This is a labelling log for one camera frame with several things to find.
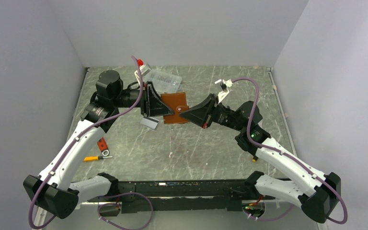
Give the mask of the silver credit card stack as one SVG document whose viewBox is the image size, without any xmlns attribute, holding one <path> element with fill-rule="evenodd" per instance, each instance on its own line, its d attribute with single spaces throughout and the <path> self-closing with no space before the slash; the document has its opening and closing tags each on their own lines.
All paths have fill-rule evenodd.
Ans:
<svg viewBox="0 0 368 230">
<path fill-rule="evenodd" d="M 151 130 L 156 130 L 159 122 L 160 121 L 156 118 L 144 116 L 141 119 L 140 124 L 147 127 L 147 128 L 149 128 L 149 129 L 151 129 Z"/>
</svg>

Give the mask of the brown leather card holder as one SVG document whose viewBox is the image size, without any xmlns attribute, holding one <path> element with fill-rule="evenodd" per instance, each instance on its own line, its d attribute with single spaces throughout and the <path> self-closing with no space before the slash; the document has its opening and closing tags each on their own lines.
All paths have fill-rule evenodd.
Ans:
<svg viewBox="0 0 368 230">
<path fill-rule="evenodd" d="M 185 124 L 188 122 L 188 119 L 180 117 L 181 112 L 189 109 L 185 92 L 165 93 L 161 95 L 161 100 L 173 111 L 172 115 L 163 116 L 164 124 Z"/>
</svg>

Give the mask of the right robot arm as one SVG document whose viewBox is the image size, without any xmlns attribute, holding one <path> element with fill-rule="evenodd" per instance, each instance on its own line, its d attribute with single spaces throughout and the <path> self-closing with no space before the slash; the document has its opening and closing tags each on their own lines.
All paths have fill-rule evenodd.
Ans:
<svg viewBox="0 0 368 230">
<path fill-rule="evenodd" d="M 245 193 L 249 198 L 275 197 L 301 208 L 315 222 L 331 219 L 330 214 L 341 197 L 341 178 L 333 172 L 326 174 L 309 166 L 285 149 L 259 126 L 263 117 L 252 101 L 232 110 L 210 94 L 200 104 L 181 111 L 179 116 L 202 128 L 217 123 L 239 131 L 235 140 L 243 151 L 255 160 L 270 163 L 288 177 L 288 181 L 283 181 L 263 172 L 253 172 L 245 180 Z"/>
</svg>

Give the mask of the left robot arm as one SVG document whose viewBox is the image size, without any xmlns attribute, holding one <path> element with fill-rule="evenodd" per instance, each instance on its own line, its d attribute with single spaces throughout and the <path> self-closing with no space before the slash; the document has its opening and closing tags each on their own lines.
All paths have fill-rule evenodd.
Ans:
<svg viewBox="0 0 368 230">
<path fill-rule="evenodd" d="M 106 201 L 117 198 L 118 180 L 107 173 L 77 183 L 72 179 L 91 148 L 121 116 L 120 108 L 139 108 L 147 117 L 173 114 L 150 81 L 139 82 L 135 89 L 124 88 L 119 73 L 106 70 L 99 75 L 95 87 L 74 133 L 59 154 L 38 176 L 29 175 L 23 183 L 32 206 L 60 219 L 68 217 L 78 204 L 95 197 Z"/>
</svg>

